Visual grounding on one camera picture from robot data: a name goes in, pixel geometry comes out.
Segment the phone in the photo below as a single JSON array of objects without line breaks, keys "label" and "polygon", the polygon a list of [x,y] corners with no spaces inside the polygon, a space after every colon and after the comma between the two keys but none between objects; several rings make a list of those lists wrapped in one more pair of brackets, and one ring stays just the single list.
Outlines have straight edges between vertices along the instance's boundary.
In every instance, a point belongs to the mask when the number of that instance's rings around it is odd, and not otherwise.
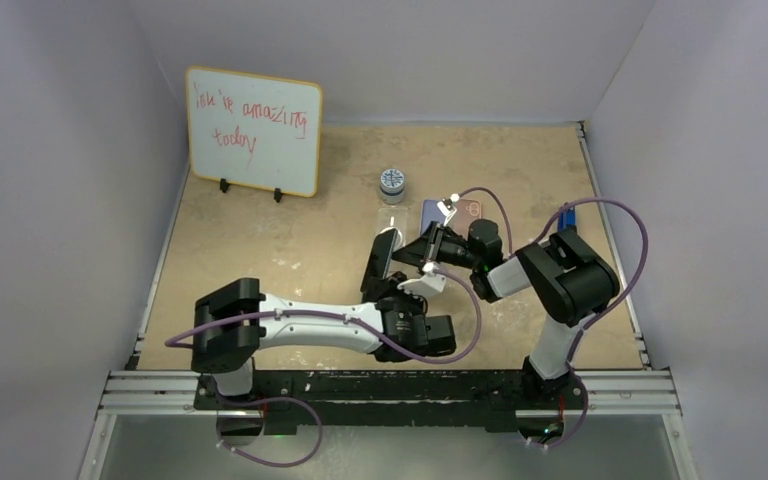
[{"label": "phone", "polygon": [[392,254],[398,249],[401,240],[400,231],[393,227],[385,228],[375,236],[362,276],[362,294],[371,293],[379,283],[387,279]]}]

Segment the clear phone case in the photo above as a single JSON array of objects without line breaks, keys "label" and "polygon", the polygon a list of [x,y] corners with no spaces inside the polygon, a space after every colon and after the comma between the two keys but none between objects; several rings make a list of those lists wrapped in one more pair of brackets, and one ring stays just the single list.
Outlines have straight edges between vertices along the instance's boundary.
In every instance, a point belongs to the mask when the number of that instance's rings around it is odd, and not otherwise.
[{"label": "clear phone case", "polygon": [[395,229],[401,234],[407,232],[410,215],[409,209],[403,206],[387,205],[380,208],[376,214],[375,232],[381,233]]}]

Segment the pink phone case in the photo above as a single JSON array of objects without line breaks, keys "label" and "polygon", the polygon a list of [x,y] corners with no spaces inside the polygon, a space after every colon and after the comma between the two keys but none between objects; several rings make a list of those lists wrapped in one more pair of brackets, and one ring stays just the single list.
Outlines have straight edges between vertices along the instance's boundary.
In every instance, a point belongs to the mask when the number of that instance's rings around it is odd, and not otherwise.
[{"label": "pink phone case", "polygon": [[452,219],[454,227],[468,229],[472,221],[482,218],[482,204],[478,200],[461,198],[455,208],[455,216]]}]

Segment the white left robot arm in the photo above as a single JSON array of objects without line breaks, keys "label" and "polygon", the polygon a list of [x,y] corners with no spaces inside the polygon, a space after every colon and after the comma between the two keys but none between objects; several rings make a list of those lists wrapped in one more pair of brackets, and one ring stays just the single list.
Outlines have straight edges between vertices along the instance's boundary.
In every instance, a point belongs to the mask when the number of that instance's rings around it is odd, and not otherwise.
[{"label": "white left robot arm", "polygon": [[262,292],[256,278],[235,280],[196,301],[190,367],[212,376],[232,408],[244,409],[257,399],[252,357],[259,350],[333,347],[381,363],[454,353],[450,316],[428,315],[426,299],[402,288],[406,280],[400,272],[368,277],[356,305],[291,301]]}]

